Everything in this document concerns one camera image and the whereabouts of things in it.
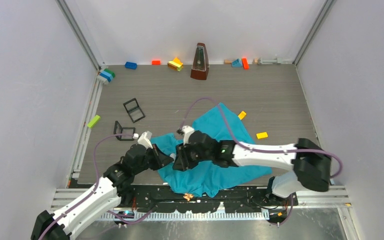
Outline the turquoise t-shirt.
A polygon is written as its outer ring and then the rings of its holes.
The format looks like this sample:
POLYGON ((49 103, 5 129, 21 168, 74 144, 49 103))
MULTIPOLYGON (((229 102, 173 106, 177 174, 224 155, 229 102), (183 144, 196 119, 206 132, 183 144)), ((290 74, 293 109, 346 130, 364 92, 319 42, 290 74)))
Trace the turquoise t-shirt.
MULTIPOLYGON (((198 117, 192 127, 220 140, 231 140, 231 135, 225 125, 220 109, 223 110, 231 130, 240 142, 254 144, 254 140, 246 130, 239 117, 229 110, 223 103, 213 107, 198 117)), ((220 190, 232 188, 248 183, 259 177, 272 174, 267 166, 243 166, 223 168, 211 161, 200 162, 196 167, 186 171, 174 170, 170 164, 158 170, 162 180, 177 194, 192 194, 200 197, 207 194, 214 197, 220 190)))

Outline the orange copper brooch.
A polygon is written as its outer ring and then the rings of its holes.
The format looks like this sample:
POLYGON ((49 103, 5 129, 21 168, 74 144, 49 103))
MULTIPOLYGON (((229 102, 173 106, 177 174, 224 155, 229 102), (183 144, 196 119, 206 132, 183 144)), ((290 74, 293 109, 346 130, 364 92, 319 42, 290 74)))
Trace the orange copper brooch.
POLYGON ((187 202, 189 202, 191 199, 194 198, 194 195, 193 195, 193 194, 190 194, 190 193, 185 193, 185 194, 183 195, 183 198, 184 198, 187 202))

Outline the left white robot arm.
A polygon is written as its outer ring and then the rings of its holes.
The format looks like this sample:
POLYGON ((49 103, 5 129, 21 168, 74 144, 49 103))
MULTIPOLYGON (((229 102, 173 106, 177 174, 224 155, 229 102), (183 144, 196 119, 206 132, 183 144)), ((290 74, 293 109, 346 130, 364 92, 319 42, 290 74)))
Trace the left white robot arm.
POLYGON ((133 202, 131 183, 136 175, 151 169, 159 170, 174 161, 155 144, 145 147, 134 144, 111 165, 97 182, 72 202, 53 213, 44 210, 36 220, 32 240, 74 240, 105 212, 133 202))

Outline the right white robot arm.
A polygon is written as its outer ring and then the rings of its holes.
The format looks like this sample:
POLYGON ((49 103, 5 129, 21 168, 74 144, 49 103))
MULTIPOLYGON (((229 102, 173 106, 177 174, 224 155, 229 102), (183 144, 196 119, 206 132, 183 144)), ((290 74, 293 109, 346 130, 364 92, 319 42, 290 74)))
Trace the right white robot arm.
POLYGON ((176 147, 173 169, 184 172, 204 161, 222 168, 263 166, 285 170, 285 174, 269 180, 265 198, 271 205, 279 205, 297 191, 323 193, 330 188, 332 157, 306 138, 295 144, 258 145, 216 140, 198 130, 185 134, 184 142, 176 147))

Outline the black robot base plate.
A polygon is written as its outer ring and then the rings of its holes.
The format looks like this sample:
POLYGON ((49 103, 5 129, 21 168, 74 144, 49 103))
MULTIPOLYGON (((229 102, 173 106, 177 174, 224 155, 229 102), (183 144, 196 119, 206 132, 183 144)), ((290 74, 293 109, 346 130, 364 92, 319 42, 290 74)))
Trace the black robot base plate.
POLYGON ((187 201, 168 185, 133 185, 113 210, 120 218, 157 221, 179 219, 266 220, 279 226, 298 205, 296 193, 286 198, 270 195, 266 187, 236 186, 220 190, 216 196, 194 196, 187 201))

